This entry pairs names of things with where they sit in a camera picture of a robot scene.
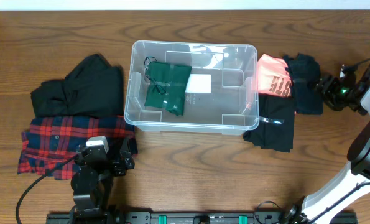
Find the white paper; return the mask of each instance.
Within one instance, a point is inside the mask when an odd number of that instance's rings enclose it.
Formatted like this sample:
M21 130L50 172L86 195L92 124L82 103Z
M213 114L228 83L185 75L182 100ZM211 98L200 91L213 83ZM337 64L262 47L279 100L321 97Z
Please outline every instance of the white paper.
M211 93L211 75L190 74L185 93Z

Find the plaid shirt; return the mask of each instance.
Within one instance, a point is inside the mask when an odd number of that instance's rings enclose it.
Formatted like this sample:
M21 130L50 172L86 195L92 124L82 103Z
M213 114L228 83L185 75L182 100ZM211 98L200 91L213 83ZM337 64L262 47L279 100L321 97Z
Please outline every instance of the plaid shirt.
M106 136L109 146L115 139L134 138L134 126L125 122L122 116L95 119L86 116L57 116L35 118L30 131L22 132L22 153L17 173L44 175L75 156L90 137ZM67 180L80 170L70 161L52 175L56 180Z

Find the pink cloth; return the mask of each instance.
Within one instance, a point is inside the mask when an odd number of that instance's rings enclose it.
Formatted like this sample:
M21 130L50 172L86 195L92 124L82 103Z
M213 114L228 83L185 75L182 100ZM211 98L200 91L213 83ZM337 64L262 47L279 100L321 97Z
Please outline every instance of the pink cloth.
M262 55L257 63L258 93L290 97L291 78L286 68L283 59Z

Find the green garment in bin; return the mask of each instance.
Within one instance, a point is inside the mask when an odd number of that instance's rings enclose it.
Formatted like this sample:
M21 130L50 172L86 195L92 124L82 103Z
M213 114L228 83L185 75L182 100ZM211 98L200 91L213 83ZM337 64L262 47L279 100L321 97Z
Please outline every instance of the green garment in bin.
M191 66L151 62L146 75L150 79L145 106L166 109L177 116L183 115L185 90Z

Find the clear plastic container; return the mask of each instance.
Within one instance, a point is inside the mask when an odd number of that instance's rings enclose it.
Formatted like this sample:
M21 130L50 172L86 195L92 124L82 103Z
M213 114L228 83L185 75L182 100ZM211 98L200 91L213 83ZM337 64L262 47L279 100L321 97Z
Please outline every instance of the clear plastic container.
M185 94L183 116L144 106L150 85L144 76L144 60L150 56L159 62L192 66L191 77L198 78L188 83L192 90ZM259 124L256 63L257 50L247 44L138 40L132 46L124 118L143 131L240 135L253 130Z

